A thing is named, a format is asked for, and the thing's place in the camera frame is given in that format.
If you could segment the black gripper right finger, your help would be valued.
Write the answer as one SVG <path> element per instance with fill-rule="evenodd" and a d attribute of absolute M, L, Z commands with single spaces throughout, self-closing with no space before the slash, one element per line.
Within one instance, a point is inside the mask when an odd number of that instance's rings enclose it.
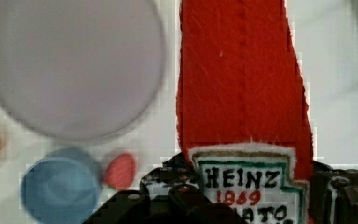
<path fill-rule="evenodd" d="M 315 162 L 310 216 L 314 224 L 358 224 L 358 170 Z"/>

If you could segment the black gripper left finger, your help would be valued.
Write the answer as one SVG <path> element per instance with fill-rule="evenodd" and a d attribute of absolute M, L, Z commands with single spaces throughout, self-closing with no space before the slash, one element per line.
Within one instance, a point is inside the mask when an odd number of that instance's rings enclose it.
<path fill-rule="evenodd" d="M 245 224 L 234 209 L 211 202 L 199 182 L 177 154 L 145 175 L 139 189 L 117 192 L 83 224 Z"/>

